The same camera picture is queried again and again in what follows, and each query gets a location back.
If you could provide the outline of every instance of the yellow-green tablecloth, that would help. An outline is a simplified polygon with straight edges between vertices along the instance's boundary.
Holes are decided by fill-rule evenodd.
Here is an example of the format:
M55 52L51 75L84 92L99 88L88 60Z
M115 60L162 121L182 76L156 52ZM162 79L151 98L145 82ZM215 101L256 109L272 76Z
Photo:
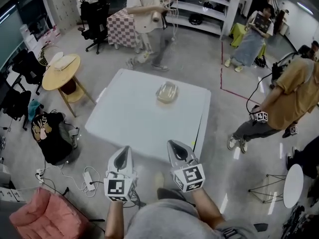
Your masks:
M233 35L234 40L230 44L233 47L238 47L241 41L243 40L244 35L246 34L245 26L239 23L234 24L230 30L229 35ZM263 47L261 48L258 57L261 58L266 53L266 44L264 42Z

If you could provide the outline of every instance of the table with checkered cloth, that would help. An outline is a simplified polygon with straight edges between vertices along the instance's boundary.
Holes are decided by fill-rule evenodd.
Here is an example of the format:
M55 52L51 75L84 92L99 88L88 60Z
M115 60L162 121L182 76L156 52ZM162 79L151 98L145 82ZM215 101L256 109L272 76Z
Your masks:
M108 17L109 44L118 44L125 47L140 47L141 42L134 29L133 15L128 15L126 9L122 9Z

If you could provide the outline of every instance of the office chair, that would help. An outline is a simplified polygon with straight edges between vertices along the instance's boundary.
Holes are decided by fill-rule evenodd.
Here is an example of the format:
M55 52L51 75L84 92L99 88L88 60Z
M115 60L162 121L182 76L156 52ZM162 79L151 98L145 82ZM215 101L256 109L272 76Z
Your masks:
M108 37L106 22L109 8L109 3L105 4L95 2L90 4L88 2L83 2L81 4L81 18L82 21L86 20L88 22L89 29L85 31L85 27L83 25L83 27L79 27L78 30L81 31L85 40L93 40L93 43L85 49L86 52L89 51L89 48L97 45L96 54L100 54L100 44L107 43L105 39ZM101 31L100 25L103 25L104 30Z
M12 70L22 74L26 82L38 85L35 93L39 95L39 89L42 85L45 66L39 64L32 51L22 50L13 58Z
M31 91L23 91L22 93L13 89L5 80L3 75L0 75L0 102L3 113L7 114L14 120L22 118L25 115L22 128L26 130L28 120L28 105L31 98Z

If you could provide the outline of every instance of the orange shirt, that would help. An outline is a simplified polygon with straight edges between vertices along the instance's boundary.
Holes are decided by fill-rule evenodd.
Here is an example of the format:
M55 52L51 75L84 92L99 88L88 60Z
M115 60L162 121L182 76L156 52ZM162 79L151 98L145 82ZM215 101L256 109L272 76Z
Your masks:
M296 59L277 80L277 86L284 91L264 110L269 126L284 130L314 109L319 102L319 63L310 73L306 59Z

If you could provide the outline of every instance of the pink armchair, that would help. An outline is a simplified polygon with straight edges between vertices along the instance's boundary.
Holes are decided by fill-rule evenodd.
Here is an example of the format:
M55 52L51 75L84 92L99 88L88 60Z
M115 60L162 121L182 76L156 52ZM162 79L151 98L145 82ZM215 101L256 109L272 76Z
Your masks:
M10 221L24 239L77 239L89 223L63 197L42 188L10 215Z

